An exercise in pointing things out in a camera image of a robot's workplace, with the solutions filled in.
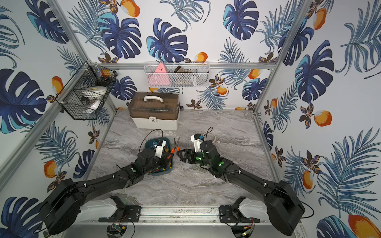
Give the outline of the orange long-nose pliers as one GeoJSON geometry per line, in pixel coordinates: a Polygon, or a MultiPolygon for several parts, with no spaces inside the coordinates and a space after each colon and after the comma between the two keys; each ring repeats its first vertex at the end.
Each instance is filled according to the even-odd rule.
{"type": "Polygon", "coordinates": [[[174,155],[176,154],[177,151],[180,151],[179,141],[180,141],[180,138],[174,139],[174,146],[170,152],[170,155],[168,156],[169,159],[174,157],[174,155]]]}

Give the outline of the teal plastic storage tray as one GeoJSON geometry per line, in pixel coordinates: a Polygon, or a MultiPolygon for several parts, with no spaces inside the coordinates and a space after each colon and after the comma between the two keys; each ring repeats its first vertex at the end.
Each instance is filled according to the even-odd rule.
{"type": "Polygon", "coordinates": [[[159,166],[152,170],[150,174],[160,176],[172,171],[173,155],[170,154],[172,147],[168,138],[157,137],[150,139],[145,143],[144,148],[154,150],[155,156],[159,158],[159,166]]]}

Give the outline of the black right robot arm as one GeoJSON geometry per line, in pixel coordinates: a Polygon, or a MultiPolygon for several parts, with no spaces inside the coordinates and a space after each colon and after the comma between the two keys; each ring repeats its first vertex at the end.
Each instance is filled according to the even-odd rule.
{"type": "Polygon", "coordinates": [[[245,171],[233,161],[220,156],[211,140],[202,142],[198,150],[183,149],[176,154],[182,162],[200,164],[216,178],[255,195],[266,205],[271,224],[284,235],[293,234],[305,213],[302,202],[288,183],[266,180],[245,171]]]}

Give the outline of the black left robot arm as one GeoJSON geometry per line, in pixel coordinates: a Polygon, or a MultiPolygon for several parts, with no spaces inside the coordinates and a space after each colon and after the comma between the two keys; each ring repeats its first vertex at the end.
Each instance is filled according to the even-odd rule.
{"type": "Polygon", "coordinates": [[[166,169],[169,156],[162,153],[159,158],[154,150],[146,148],[138,153],[137,159],[118,171],[91,180],[74,182],[63,180],[42,202],[40,215],[50,235],[57,235],[68,229],[80,213],[81,206],[103,194],[130,187],[144,179],[150,172],[166,169]]]}

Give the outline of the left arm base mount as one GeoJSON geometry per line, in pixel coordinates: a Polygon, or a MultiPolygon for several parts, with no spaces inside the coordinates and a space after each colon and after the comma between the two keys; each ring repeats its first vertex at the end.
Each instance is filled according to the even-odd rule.
{"type": "Polygon", "coordinates": [[[110,197],[116,204],[117,210],[108,217],[101,217],[98,219],[100,223],[122,223],[134,222],[137,223],[140,219],[141,206],[140,205],[126,205],[118,196],[110,197]]]}

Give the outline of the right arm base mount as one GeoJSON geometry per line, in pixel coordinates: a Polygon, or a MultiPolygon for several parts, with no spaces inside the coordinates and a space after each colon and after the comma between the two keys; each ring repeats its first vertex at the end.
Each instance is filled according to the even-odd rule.
{"type": "Polygon", "coordinates": [[[245,196],[239,197],[231,205],[220,205],[219,206],[219,218],[221,223],[259,223],[260,219],[252,218],[244,215],[240,210],[240,204],[246,199],[245,196]]]}

